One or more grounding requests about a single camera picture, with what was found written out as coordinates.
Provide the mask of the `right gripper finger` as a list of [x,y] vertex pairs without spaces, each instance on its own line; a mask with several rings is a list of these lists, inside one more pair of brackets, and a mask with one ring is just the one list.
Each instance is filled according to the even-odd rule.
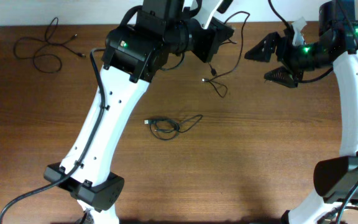
[[278,32],[269,33],[255,47],[246,52],[244,58],[256,62],[269,62],[280,39]]
[[264,75],[264,79],[267,81],[278,83],[279,85],[283,85],[287,88],[298,87],[298,82],[295,80],[294,74],[292,74],[292,72],[284,66],[267,72]]

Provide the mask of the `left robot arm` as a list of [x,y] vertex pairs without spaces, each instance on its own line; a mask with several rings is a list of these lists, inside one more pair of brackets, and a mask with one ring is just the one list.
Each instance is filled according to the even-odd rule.
[[217,20],[229,1],[145,0],[130,8],[106,37],[98,90],[83,127],[62,161],[44,177],[70,193],[84,211],[82,223],[118,223],[114,204],[124,179],[111,172],[115,148],[137,102],[170,54],[193,52],[210,62],[234,31]]

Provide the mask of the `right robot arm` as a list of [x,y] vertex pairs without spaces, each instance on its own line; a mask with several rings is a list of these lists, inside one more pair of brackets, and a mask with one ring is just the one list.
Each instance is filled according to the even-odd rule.
[[328,1],[319,8],[319,39],[307,44],[305,21],[287,24],[284,36],[268,34],[245,57],[281,67],[265,79],[289,88],[304,82],[305,72],[326,68],[336,76],[341,103],[339,157],[317,163],[314,188],[299,206],[286,211],[282,223],[340,223],[345,210],[358,210],[358,1]]

